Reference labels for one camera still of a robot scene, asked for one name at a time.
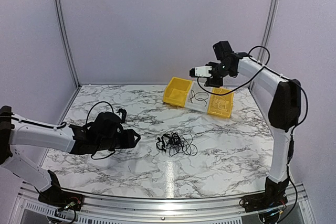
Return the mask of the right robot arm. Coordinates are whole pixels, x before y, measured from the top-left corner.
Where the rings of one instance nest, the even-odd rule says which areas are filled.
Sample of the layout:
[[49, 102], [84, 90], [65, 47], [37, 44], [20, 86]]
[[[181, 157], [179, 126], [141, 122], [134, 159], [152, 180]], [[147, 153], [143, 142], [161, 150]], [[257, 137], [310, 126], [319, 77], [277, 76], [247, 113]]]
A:
[[270, 131], [274, 139], [271, 169], [265, 182], [265, 192], [260, 195], [260, 203], [271, 207], [285, 193], [289, 184], [289, 164], [294, 151], [293, 132], [300, 124], [301, 84], [296, 79], [288, 79], [271, 70], [246, 52], [234, 52], [228, 41], [213, 45], [218, 62], [206, 64], [207, 87], [219, 88], [226, 76], [248, 77], [249, 81], [262, 87], [270, 95], [272, 102], [268, 110]]

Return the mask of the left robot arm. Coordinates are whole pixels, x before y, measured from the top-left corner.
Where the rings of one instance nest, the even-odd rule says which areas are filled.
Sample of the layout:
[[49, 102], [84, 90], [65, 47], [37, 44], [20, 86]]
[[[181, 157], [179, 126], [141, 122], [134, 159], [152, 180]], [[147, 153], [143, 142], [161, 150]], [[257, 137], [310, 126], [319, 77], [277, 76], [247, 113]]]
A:
[[30, 121], [5, 105], [1, 107], [1, 167], [33, 185], [42, 199], [61, 206], [67, 198], [56, 174], [25, 157], [17, 146], [52, 148], [71, 155], [135, 148], [141, 137], [135, 130], [123, 128], [126, 115], [126, 110], [119, 109], [117, 113], [100, 112], [83, 126], [52, 125]]

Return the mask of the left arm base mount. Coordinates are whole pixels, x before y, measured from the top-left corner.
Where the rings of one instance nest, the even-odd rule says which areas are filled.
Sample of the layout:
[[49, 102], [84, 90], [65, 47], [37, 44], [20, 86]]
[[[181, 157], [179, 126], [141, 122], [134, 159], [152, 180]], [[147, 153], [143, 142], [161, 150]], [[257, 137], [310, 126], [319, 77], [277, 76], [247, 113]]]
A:
[[51, 186], [44, 191], [37, 190], [39, 193], [38, 200], [59, 208], [65, 208], [67, 205], [74, 202], [75, 205], [73, 207], [75, 211], [80, 211], [84, 196], [82, 194], [64, 191], [60, 186], [56, 174], [50, 170], [47, 172], [50, 175]]

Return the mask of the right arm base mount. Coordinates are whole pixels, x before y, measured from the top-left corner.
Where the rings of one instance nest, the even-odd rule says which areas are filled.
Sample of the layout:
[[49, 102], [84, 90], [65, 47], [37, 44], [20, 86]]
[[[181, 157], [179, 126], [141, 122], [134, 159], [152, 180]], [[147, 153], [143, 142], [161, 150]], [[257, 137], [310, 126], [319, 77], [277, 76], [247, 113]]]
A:
[[243, 196], [239, 201], [239, 205], [243, 207], [246, 212], [253, 212], [286, 204], [288, 202], [286, 194], [288, 185], [288, 178], [276, 183], [267, 177], [265, 181], [265, 191]]

